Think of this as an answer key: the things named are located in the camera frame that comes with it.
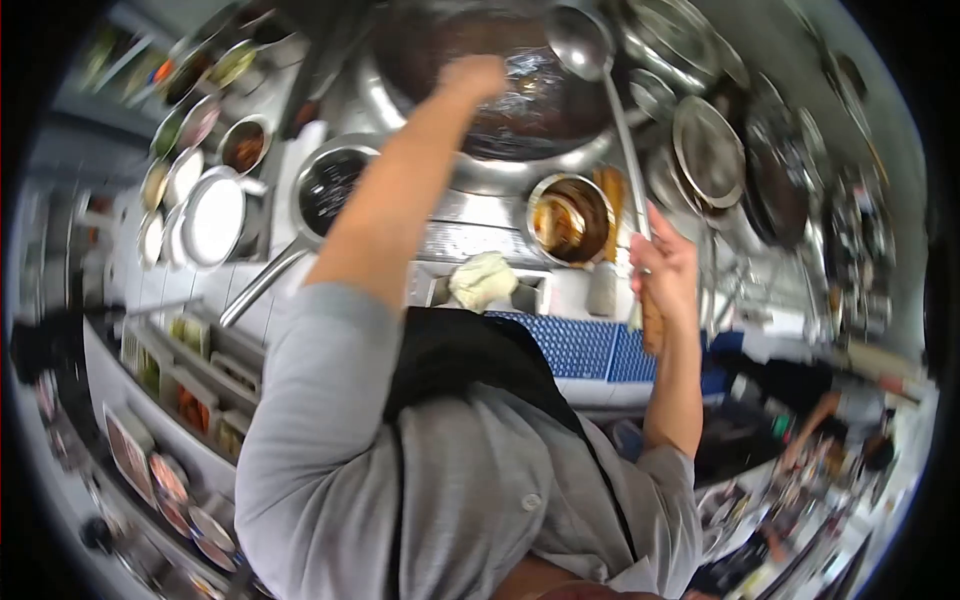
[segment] black apron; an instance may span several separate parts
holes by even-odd
[[[583,425],[557,389],[540,347],[522,324],[450,308],[407,309],[383,420],[391,426],[399,457],[399,501],[391,546],[387,598],[400,597],[400,532],[403,523],[404,461],[397,416],[408,406],[437,396],[463,397],[467,387],[483,383],[505,390],[555,419],[584,441],[610,494],[616,519],[634,562],[634,537],[616,499],[610,476],[597,458]]]

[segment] saucepan handle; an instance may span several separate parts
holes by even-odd
[[[263,293],[267,291],[267,288],[273,285],[301,256],[311,250],[310,244],[302,237],[298,237],[293,242],[290,242],[290,245],[284,248],[283,252],[264,267],[263,271],[258,273],[253,281],[250,282],[250,285],[244,288],[244,290],[240,292],[240,295],[230,303],[227,310],[220,316],[220,326],[229,327],[236,323],[237,319],[247,312],[247,309],[256,302],[256,299],[260,298]]]

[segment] wooden handle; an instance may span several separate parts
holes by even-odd
[[[640,308],[643,310],[643,351],[657,356],[663,350],[663,316],[650,297],[650,292],[640,292]]]
[[[604,196],[613,210],[613,222],[603,247],[603,259],[616,264],[616,233],[620,229],[620,211],[623,209],[623,175],[616,167],[593,169],[593,182],[603,190]]]

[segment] wok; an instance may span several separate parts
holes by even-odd
[[[604,86],[566,73],[542,20],[553,0],[400,0],[374,27],[373,56],[390,100],[406,116],[433,90],[442,67],[470,54],[505,58],[508,91],[481,106],[463,152],[481,159],[539,160],[600,135],[611,123]]]

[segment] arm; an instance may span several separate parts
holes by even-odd
[[[786,550],[783,549],[783,544],[780,543],[780,536],[777,535],[774,528],[767,523],[763,523],[760,525],[760,533],[762,533],[763,537],[767,540],[767,547],[770,548],[770,558],[774,560],[774,563],[785,562]]]
[[[797,458],[800,456],[800,451],[804,449],[810,436],[812,436],[813,432],[820,426],[820,423],[824,422],[824,419],[837,412],[839,405],[839,392],[827,392],[820,396],[820,401],[817,402],[817,405],[813,407],[813,411],[811,411],[810,415],[806,418],[800,433],[790,441],[790,445],[788,445],[783,452],[783,464],[785,466],[793,467],[794,463],[797,462]]]
[[[451,63],[441,84],[383,147],[337,216],[303,285],[339,281],[399,313],[407,264],[446,189],[477,105],[505,86],[500,57]]]
[[[656,236],[635,234],[631,260],[634,291],[647,287],[663,315],[663,351],[654,392],[643,420],[647,450],[669,444],[689,458],[697,453],[704,426],[700,391],[700,329],[697,323],[697,248],[680,235],[652,204],[647,213]],[[640,275],[643,268],[650,275]]]

